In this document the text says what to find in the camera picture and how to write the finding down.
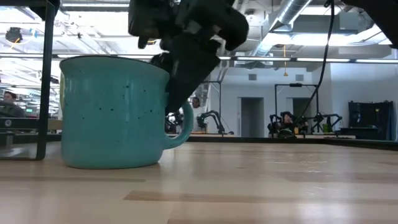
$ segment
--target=mug rim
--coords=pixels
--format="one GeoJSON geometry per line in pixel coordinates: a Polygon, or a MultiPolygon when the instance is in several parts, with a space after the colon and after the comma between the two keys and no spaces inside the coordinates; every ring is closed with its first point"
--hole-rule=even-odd
{"type": "Polygon", "coordinates": [[[83,58],[83,57],[109,57],[109,58],[117,58],[117,59],[124,59],[124,60],[133,60],[135,62],[140,62],[140,63],[144,63],[146,65],[151,65],[151,66],[153,66],[155,68],[158,68],[158,69],[166,72],[167,74],[169,74],[168,71],[166,71],[163,68],[160,68],[160,67],[158,67],[156,65],[153,65],[151,63],[143,62],[142,60],[138,60],[138,59],[134,59],[134,58],[126,58],[126,57],[113,56],[113,55],[79,55],[79,56],[74,56],[74,57],[66,58],[66,59],[63,59],[62,61],[60,61],[59,67],[61,67],[61,63],[66,62],[67,60],[74,59],[74,58],[83,58]]]}

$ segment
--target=black metal frame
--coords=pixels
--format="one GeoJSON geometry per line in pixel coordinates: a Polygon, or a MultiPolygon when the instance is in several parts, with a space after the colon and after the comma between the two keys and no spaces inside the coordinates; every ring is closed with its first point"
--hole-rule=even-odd
{"type": "Polygon", "coordinates": [[[222,79],[220,79],[219,81],[205,81],[203,83],[218,83],[218,85],[220,86],[220,89],[218,90],[220,93],[218,95],[218,113],[220,114],[220,123],[223,122],[223,119],[221,118],[221,82],[223,82],[224,76],[222,77],[222,79]]]}
{"type": "Polygon", "coordinates": [[[36,157],[18,158],[18,157],[0,157],[0,160],[34,160],[44,159],[47,144],[47,129],[49,125],[49,103],[50,103],[50,78],[51,78],[51,60],[53,43],[53,26],[55,19],[55,6],[48,0],[1,0],[0,6],[35,6],[45,8],[45,29],[44,29],[44,50],[42,67],[42,86],[40,92],[40,115],[39,119],[28,118],[0,118],[1,126],[5,128],[26,128],[38,129],[36,157]]]}
{"type": "MultiPolygon", "coordinates": [[[[275,114],[278,115],[278,94],[277,94],[277,87],[278,86],[289,86],[292,88],[301,88],[303,86],[312,86],[312,87],[317,87],[318,85],[315,84],[301,84],[301,83],[291,83],[291,84],[275,84],[274,88],[274,94],[275,94],[275,114]]],[[[317,114],[319,113],[319,96],[318,92],[315,93],[316,97],[316,104],[317,104],[317,114]]]]}

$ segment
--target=mug handle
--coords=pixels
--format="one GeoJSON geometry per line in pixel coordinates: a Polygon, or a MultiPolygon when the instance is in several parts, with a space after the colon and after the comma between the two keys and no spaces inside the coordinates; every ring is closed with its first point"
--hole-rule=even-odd
{"type": "Polygon", "coordinates": [[[191,135],[193,128],[193,110],[187,101],[182,105],[182,111],[184,113],[182,131],[174,138],[170,138],[165,134],[164,149],[172,149],[182,145],[191,135]]]}

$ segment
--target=white wall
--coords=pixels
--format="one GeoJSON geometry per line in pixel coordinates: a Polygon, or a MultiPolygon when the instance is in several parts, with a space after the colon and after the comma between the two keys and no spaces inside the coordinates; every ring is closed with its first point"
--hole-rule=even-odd
{"type": "MultiPolygon", "coordinates": [[[[274,69],[247,70],[244,68],[230,68],[224,78],[221,87],[221,116],[223,117],[224,127],[229,131],[237,133],[238,128],[238,98],[239,97],[260,97],[264,98],[264,130],[268,133],[267,125],[269,116],[275,113],[274,85],[276,83],[296,83],[295,75],[303,74],[303,84],[312,84],[312,74],[305,68],[288,68],[289,76],[284,77],[284,69],[275,71],[274,69]],[[257,81],[249,81],[248,73],[256,73],[257,81]]],[[[218,103],[218,84],[210,86],[209,99],[210,110],[219,110],[218,103]]],[[[289,98],[310,97],[312,92],[308,88],[278,87],[278,113],[289,109],[287,101],[289,98]]],[[[215,125],[212,121],[208,125],[209,133],[216,133],[215,125]]]]}
{"type": "MultiPolygon", "coordinates": [[[[318,84],[322,68],[319,67],[312,72],[312,82],[313,84],[318,84]]],[[[331,84],[331,66],[326,64],[325,72],[323,74],[322,84],[318,90],[319,97],[319,112],[324,114],[332,114],[332,84],[331,84]]],[[[316,111],[316,103],[312,103],[312,111],[316,111]]]]}
{"type": "MultiPolygon", "coordinates": [[[[387,58],[397,56],[395,50],[387,58]]],[[[361,103],[393,101],[398,116],[397,65],[333,63],[330,68],[332,108],[343,117],[344,127],[348,126],[348,102],[351,100],[361,103]]]]}

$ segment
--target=desk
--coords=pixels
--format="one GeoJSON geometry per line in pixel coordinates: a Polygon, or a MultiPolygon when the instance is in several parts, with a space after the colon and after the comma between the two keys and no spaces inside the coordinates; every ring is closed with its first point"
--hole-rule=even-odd
{"type": "Polygon", "coordinates": [[[189,142],[154,166],[81,170],[47,145],[0,162],[1,223],[398,223],[397,152],[189,142]]]}
{"type": "MultiPolygon", "coordinates": [[[[167,134],[170,137],[175,137],[177,134],[167,134]]],[[[191,137],[222,137],[221,134],[191,134],[191,137]]],[[[236,138],[234,134],[224,134],[226,138],[236,138]]]]}
{"type": "MultiPolygon", "coordinates": [[[[298,134],[296,135],[297,138],[304,138],[303,135],[298,134]]],[[[356,139],[355,136],[352,135],[339,135],[339,138],[348,138],[348,139],[356,139]]],[[[337,136],[332,135],[332,134],[307,134],[305,135],[305,138],[308,139],[322,139],[322,138],[337,138],[337,136]]]]}

